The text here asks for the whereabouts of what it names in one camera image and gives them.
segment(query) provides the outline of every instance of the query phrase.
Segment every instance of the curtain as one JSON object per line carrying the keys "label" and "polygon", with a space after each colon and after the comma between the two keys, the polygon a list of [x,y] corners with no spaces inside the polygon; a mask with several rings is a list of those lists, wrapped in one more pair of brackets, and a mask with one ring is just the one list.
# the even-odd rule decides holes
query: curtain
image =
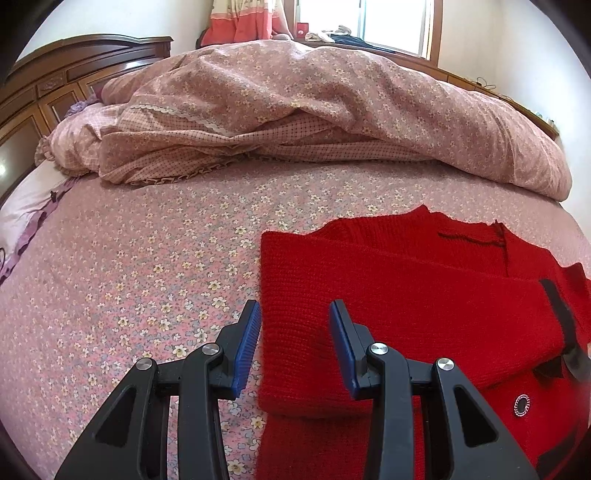
{"label": "curtain", "polygon": [[214,0],[201,46],[269,40],[277,34],[292,38],[282,0]]}

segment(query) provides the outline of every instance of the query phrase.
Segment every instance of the wooden bed frame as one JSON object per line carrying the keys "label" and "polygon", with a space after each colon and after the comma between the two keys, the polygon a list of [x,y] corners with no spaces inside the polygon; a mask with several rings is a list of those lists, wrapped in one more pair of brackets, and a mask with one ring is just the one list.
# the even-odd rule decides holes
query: wooden bed frame
{"label": "wooden bed frame", "polygon": [[35,149],[76,102],[108,80],[170,56],[170,37],[83,35],[15,63],[0,89],[0,206],[33,168]]}

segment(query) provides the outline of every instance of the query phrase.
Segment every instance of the dark blue cloth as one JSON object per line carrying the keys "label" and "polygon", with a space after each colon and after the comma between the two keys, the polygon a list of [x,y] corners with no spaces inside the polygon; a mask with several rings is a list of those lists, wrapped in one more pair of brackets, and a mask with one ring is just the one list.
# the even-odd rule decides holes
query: dark blue cloth
{"label": "dark blue cloth", "polygon": [[353,47],[371,48],[372,50],[379,50],[387,53],[398,53],[393,48],[377,47],[367,43],[363,38],[354,37],[353,35],[330,35],[330,38],[340,45],[352,45]]}

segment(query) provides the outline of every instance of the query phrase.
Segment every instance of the button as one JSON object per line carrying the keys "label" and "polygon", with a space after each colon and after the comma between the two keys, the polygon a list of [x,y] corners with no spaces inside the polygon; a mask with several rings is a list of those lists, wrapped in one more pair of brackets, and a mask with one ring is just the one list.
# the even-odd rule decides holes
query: button
{"label": "button", "polygon": [[515,405],[513,405],[513,412],[518,417],[523,417],[529,411],[530,405],[530,398],[527,395],[520,395],[515,400]]}

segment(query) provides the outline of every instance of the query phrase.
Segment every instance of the folded red sweater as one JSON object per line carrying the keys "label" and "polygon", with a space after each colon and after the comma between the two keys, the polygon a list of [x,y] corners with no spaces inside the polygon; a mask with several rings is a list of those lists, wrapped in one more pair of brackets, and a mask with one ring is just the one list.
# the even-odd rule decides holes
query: folded red sweater
{"label": "folded red sweater", "polygon": [[[407,358],[453,358],[483,392],[536,465],[586,429],[587,388],[533,369],[559,356],[565,335],[540,284],[551,279],[587,344],[589,291],[580,264],[551,254],[503,225],[467,224],[421,207],[378,218],[341,219],[302,236],[265,233],[261,407],[269,412],[257,478],[360,478],[370,402],[350,400],[328,330],[328,305]],[[514,415],[527,394],[531,408]],[[417,477],[423,473],[420,415]]]}

